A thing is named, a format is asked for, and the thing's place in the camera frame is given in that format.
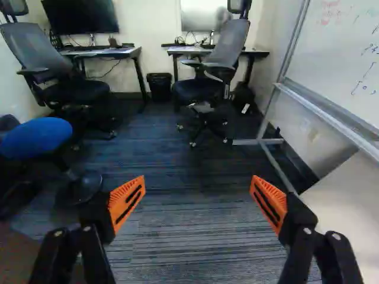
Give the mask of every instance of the computer monitor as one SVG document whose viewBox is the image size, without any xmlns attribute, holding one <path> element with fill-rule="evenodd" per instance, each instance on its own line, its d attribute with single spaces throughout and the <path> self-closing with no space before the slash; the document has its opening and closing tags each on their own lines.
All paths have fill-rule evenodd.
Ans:
<svg viewBox="0 0 379 284">
<path fill-rule="evenodd" d="M 58 35 L 119 32 L 112 0 L 43 0 L 42 5 Z"/>
</svg>

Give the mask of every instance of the desk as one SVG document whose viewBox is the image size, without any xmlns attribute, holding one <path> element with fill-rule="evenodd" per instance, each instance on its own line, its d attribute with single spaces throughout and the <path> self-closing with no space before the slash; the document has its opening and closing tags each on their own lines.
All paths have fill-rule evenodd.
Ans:
<svg viewBox="0 0 379 284">
<path fill-rule="evenodd" d="M 143 105 L 139 112 L 143 112 L 144 108 L 146 107 L 147 103 L 149 102 L 149 97 L 146 93 L 146 88 L 144 85 L 143 75 L 141 71 L 141 66 L 139 63 L 139 55 L 141 54 L 141 47 L 132 47 L 127 49 L 101 49 L 101 50 L 86 50 L 86 51 L 61 51 L 61 55 L 65 55 L 68 57 L 80 57 L 80 64 L 81 64 L 81 71 L 83 75 L 85 76 L 85 64 L 84 59 L 87 57 L 112 57 L 115 59 L 127 59 L 131 58 L 134 61 L 134 66 L 136 67 L 137 72 L 137 78 L 138 83 L 140 85 L 141 93 L 142 93 L 142 100 Z"/>
<path fill-rule="evenodd" d="M 167 49 L 168 55 L 172 55 L 172 60 L 174 62 L 174 79 L 178 81 L 178 58 L 183 55 L 192 55 L 192 56 L 206 56 L 212 52 L 212 49 L 204 49 L 202 47 L 196 46 L 179 46 L 179 47 L 170 47 Z M 244 82 L 248 84 L 250 82 L 251 72 L 253 70 L 253 65 L 255 59 L 266 58 L 270 52 L 262 51 L 257 49 L 246 49 L 241 52 L 242 56 L 248 57 L 248 67 L 245 74 Z"/>
<path fill-rule="evenodd" d="M 300 195 L 319 219 L 316 231 L 347 236 L 365 284 L 379 279 L 378 185 L 378 164 L 357 153 Z"/>
</svg>

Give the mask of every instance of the wall outlet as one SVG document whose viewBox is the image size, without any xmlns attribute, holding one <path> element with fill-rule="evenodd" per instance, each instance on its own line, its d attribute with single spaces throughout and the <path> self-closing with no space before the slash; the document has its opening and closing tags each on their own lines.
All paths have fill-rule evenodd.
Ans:
<svg viewBox="0 0 379 284">
<path fill-rule="evenodd" d="M 309 133 L 308 133 L 308 140 L 313 143 L 316 138 L 319 136 L 319 131 L 316 127 L 311 127 Z"/>
<path fill-rule="evenodd" d="M 311 126 L 312 124 L 309 120 L 303 119 L 302 122 L 300 123 L 300 131 L 302 133 L 307 134 L 310 132 Z"/>
<path fill-rule="evenodd" d="M 300 123 L 300 131 L 307 136 L 308 141 L 311 143 L 319 136 L 319 130 L 307 119 L 303 119 Z"/>
</svg>

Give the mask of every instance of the whiteboard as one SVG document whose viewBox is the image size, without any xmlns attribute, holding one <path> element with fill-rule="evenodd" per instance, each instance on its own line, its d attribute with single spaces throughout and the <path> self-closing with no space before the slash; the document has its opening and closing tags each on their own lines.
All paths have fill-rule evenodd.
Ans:
<svg viewBox="0 0 379 284">
<path fill-rule="evenodd" d="M 285 76 L 379 129 L 378 0 L 311 0 Z"/>
</svg>

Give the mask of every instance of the monitor stand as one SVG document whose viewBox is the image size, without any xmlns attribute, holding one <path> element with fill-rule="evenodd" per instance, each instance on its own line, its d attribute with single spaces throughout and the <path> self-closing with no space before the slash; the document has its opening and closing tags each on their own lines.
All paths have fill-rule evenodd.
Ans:
<svg viewBox="0 0 379 284">
<path fill-rule="evenodd" d="M 95 35 L 89 34 L 89 46 L 95 46 Z"/>
</svg>

